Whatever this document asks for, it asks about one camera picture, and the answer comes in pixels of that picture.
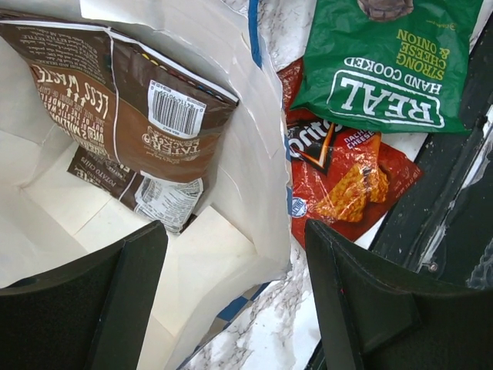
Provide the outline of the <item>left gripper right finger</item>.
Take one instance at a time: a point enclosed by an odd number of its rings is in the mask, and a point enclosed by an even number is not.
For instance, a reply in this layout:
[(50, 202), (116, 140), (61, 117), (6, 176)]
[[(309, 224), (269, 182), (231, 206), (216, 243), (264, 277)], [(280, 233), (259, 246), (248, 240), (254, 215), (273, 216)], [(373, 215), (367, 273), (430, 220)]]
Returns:
[(318, 220), (305, 248), (329, 369), (490, 369), (492, 292), (437, 281)]

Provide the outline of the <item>brown kettle chips bag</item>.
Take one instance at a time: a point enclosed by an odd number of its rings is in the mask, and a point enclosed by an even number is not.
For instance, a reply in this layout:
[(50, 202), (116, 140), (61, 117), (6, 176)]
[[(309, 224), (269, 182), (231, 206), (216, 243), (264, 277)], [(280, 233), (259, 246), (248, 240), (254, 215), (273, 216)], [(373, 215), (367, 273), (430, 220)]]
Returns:
[(107, 25), (5, 10), (1, 36), (78, 144), (68, 171), (181, 232), (238, 98)]

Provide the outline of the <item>blue checkered paper bag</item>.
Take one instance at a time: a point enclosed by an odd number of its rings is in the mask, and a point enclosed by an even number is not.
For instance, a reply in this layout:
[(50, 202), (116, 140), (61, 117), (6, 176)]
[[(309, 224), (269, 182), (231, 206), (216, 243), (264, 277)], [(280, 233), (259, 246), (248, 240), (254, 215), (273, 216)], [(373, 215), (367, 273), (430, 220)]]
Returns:
[(285, 129), (222, 1), (3, 1), (1, 367), (181, 368), (287, 270)]

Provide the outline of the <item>red Doritos chips bag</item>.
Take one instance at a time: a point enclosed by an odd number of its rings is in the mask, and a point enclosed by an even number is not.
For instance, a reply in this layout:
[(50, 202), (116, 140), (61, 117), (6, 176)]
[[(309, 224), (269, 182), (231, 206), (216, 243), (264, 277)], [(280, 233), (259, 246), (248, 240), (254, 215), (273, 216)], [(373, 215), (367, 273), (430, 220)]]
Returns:
[(349, 241), (370, 230), (423, 175), (380, 133), (352, 129), (287, 109), (293, 174), (292, 235), (305, 244), (305, 224), (319, 220)]

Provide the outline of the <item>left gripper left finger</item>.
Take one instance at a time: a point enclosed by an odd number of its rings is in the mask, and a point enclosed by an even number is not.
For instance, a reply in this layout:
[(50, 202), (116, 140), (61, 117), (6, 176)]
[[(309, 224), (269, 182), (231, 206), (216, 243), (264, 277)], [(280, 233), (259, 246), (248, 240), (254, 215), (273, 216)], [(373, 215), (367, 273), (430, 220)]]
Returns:
[(1, 289), (3, 369), (135, 369), (168, 244), (159, 221)]

